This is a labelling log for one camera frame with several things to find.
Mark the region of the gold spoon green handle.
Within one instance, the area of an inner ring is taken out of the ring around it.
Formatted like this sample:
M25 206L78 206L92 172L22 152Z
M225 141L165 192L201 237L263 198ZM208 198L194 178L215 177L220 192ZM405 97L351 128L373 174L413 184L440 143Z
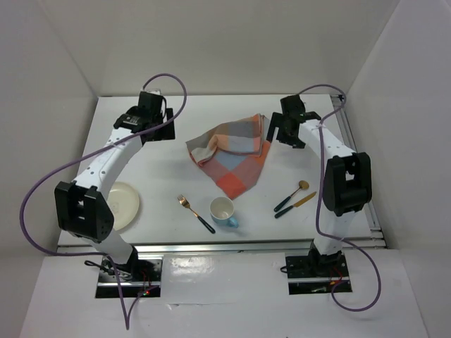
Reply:
M282 209L282 207L284 207L284 205L289 201L289 200L291 200L291 198L294 196L294 195L296 195L296 193L298 193L298 191L300 191L300 190L307 190L309 188L309 183L307 182L307 181L305 181L305 180L301 180L301 181L299 181L298 182L298 188L293 192L293 193L291 193L289 196L287 196L285 199L283 199L274 209L273 209L273 211L274 212L278 212L278 211L280 211L281 209Z

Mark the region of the gold knife green handle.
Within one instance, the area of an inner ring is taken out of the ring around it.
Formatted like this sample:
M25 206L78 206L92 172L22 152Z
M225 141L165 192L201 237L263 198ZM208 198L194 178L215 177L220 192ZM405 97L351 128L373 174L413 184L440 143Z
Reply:
M274 217L275 219L278 219L279 217L281 217L282 215L285 215L287 212L291 211L293 208L297 208L302 206L303 204L305 204L306 202L310 201L311 199L313 199L316 196L316 192L312 192L310 195L304 197L303 199L300 199L299 201L297 201L296 203L288 206L287 208L284 208L281 211L278 211Z

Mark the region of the checkered orange blue cloth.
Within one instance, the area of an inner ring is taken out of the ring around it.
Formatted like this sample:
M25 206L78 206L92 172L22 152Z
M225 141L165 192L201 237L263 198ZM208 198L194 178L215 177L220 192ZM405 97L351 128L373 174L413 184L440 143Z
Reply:
M256 185L271 147L270 120L256 114L221 123L186 142L190 158L229 199Z

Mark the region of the cream round plate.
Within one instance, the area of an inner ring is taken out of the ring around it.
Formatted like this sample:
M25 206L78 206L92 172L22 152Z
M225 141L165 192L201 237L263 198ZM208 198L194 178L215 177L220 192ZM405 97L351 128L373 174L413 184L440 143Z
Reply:
M130 184L115 182L109 192L107 204L114 216L114 230L121 231L137 216L140 209L140 196Z

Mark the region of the gold fork green handle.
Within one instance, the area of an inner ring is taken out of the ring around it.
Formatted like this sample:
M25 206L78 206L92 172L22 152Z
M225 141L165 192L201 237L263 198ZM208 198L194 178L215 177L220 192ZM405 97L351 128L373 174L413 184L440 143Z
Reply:
M215 229L207 222L205 221L205 219L203 219L203 217L201 217L198 213L196 213L192 208L191 205L189 203L189 201L183 196L183 195L179 195L178 196L178 201L180 203L181 206L183 206L184 208L190 210L194 216L198 219L198 221L203 224L203 226L205 226L205 228L212 234L215 234L216 231Z

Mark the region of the blue white mug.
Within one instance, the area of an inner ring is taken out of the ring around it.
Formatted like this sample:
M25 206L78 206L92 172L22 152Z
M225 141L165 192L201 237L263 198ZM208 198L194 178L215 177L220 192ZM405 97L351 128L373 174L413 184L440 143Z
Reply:
M235 218L235 207L228 197L217 197L209 207L212 220L220 226L238 228L239 223Z

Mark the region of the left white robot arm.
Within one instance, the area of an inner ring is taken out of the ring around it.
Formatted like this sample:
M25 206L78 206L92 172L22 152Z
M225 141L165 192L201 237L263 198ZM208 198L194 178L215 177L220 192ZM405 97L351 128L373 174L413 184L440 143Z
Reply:
M175 138L172 123L155 132L139 134L172 117L173 110L166 107L161 92L140 92L138 104L113 124L106 143L109 149L96 155L72 182L59 182L54 190L58 226L110 256L115 262L113 271L124 281L138 275L139 263L132 245L113 229L114 215L107 204L109 192L146 142Z

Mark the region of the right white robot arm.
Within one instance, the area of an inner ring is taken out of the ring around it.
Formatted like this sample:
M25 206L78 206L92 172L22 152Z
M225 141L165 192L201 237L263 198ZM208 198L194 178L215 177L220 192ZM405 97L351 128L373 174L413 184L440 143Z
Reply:
M308 258L307 267L322 276L331 269L330 255L341 250L355 215L371 200L371 160L344 145L317 113L306 111L298 95L282 98L280 105L282 112L272 115L267 140L278 129L279 142L300 149L307 146L320 158L321 207L313 241L318 252Z

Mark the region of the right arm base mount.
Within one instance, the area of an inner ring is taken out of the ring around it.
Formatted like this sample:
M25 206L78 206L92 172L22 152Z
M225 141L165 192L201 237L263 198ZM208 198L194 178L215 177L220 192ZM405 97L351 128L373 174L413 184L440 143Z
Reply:
M287 276L289 295L352 292L347 261L341 254L337 261L317 268L309 256L286 256L279 270Z

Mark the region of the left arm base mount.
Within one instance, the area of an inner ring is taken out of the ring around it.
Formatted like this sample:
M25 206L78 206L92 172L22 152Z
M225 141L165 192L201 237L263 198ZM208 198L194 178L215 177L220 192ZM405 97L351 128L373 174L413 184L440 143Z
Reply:
M159 298L161 296L161 273L163 259L155 257L147 259L148 264L138 270L136 275L119 271L119 280L124 298L135 298L138 294L143 298ZM119 291L117 278L111 262L103 258L101 263L85 261L84 264L96 268L98 272L96 299L117 299Z

